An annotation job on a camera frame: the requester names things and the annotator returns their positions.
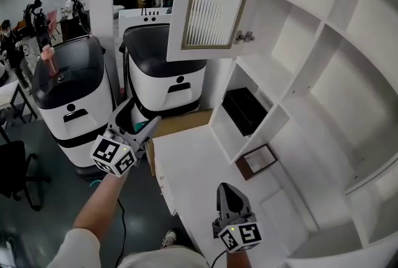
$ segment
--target cabinet hinge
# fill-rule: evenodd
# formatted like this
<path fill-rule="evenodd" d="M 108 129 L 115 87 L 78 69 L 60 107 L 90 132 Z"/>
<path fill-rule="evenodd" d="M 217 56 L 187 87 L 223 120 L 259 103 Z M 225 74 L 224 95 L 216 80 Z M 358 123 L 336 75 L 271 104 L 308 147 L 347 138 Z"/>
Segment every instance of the cabinet hinge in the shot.
<path fill-rule="evenodd" d="M 243 40 L 244 42 L 251 42 L 254 39 L 255 39 L 255 36 L 253 36 L 253 32 L 247 32 L 246 35 L 242 35 L 242 31 L 239 30 L 236 33 L 236 38 L 235 38 L 234 44 L 238 44 L 241 40 Z"/>

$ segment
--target white pillar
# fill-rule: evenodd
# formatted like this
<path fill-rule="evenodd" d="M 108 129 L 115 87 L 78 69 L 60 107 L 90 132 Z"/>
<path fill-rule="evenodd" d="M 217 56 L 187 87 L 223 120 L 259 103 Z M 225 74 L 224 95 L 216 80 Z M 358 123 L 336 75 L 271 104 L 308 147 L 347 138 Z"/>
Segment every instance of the white pillar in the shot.
<path fill-rule="evenodd" d="M 113 0 L 90 0 L 91 32 L 106 49 L 104 61 L 116 104 L 121 102 L 113 39 Z"/>

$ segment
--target concrete floor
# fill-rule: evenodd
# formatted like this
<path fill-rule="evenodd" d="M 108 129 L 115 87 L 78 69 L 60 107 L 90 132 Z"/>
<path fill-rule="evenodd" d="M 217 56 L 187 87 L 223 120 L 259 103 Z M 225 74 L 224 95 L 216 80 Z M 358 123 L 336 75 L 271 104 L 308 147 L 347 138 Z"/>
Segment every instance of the concrete floor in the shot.
<path fill-rule="evenodd" d="M 43 268 L 56 255 L 65 233 L 94 188 L 76 176 L 72 163 L 52 139 L 43 121 L 7 129 L 10 139 L 23 140 L 26 152 L 35 152 L 29 174 L 46 174 L 50 184 L 31 183 L 29 191 L 35 202 L 42 201 L 39 212 L 30 209 L 22 193 L 21 201 L 0 195 L 0 231 L 16 241 L 18 268 Z M 170 215 L 147 162 L 132 170 L 120 196 L 126 209 L 127 238 L 124 255 L 158 249 L 165 233 L 176 229 L 178 244 L 192 247 L 181 221 Z M 103 244 L 100 258 L 103 267 L 114 267 L 123 240 L 121 210 L 118 208 Z"/>

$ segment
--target black handle slot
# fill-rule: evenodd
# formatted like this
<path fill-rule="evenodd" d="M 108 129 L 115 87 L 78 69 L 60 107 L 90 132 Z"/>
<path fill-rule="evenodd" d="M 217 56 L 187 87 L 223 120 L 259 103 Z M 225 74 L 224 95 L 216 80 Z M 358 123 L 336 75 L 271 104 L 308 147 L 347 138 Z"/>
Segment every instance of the black handle slot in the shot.
<path fill-rule="evenodd" d="M 179 85 L 171 86 L 167 93 L 185 90 L 189 88 L 191 88 L 191 84 L 189 82 L 180 83 Z"/>
<path fill-rule="evenodd" d="M 72 113 L 69 113 L 69 114 L 63 116 L 63 121 L 66 123 L 66 122 L 72 121 L 74 119 L 80 118 L 81 116 L 85 116 L 86 114 L 88 114 L 86 110 L 80 109 L 78 111 L 75 111 L 75 112 L 72 112 Z"/>

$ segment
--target white desk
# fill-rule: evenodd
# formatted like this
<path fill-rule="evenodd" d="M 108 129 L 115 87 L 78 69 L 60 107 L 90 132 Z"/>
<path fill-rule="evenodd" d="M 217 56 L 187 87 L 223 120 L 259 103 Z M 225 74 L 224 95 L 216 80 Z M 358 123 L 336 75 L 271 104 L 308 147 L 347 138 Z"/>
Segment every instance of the white desk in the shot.
<path fill-rule="evenodd" d="M 225 250 L 220 239 L 213 239 L 211 227 L 218 217 L 216 192 L 221 182 L 234 185 L 249 198 L 263 226 L 266 240 L 248 251 L 252 268 L 276 268 L 285 261 L 286 250 L 261 208 L 261 203 L 279 189 L 270 172 L 245 181 L 237 166 L 228 162 L 207 125 L 157 137 L 154 147 L 164 181 L 160 186 L 167 187 L 185 229 L 210 265 Z M 226 256 L 218 259 L 215 267 L 226 267 Z"/>
<path fill-rule="evenodd" d="M 8 84 L 0 87 L 0 110 L 6 109 L 8 107 L 12 107 L 14 112 L 21 119 L 21 121 L 23 123 L 26 123 L 24 117 L 22 116 L 24 105 L 22 106 L 21 109 L 19 109 L 16 107 L 16 105 L 14 103 L 15 99 L 17 98 L 18 93 L 21 94 L 24 104 L 26 104 L 30 110 L 30 120 L 32 120 L 32 116 L 34 116 L 35 119 L 37 119 L 37 115 L 36 115 L 35 111 L 33 110 L 32 106 L 30 105 L 28 99 L 26 98 L 26 95 L 24 94 L 18 81 L 13 81 L 11 83 L 8 83 Z M 3 136 L 3 138 L 8 143 L 10 142 L 10 140 L 8 139 L 6 133 L 4 132 L 4 130 L 2 129 L 1 126 L 0 126 L 0 134 Z"/>
<path fill-rule="evenodd" d="M 18 81 L 13 81 L 0 87 L 0 109 L 4 109 L 9 106 L 17 88 Z"/>

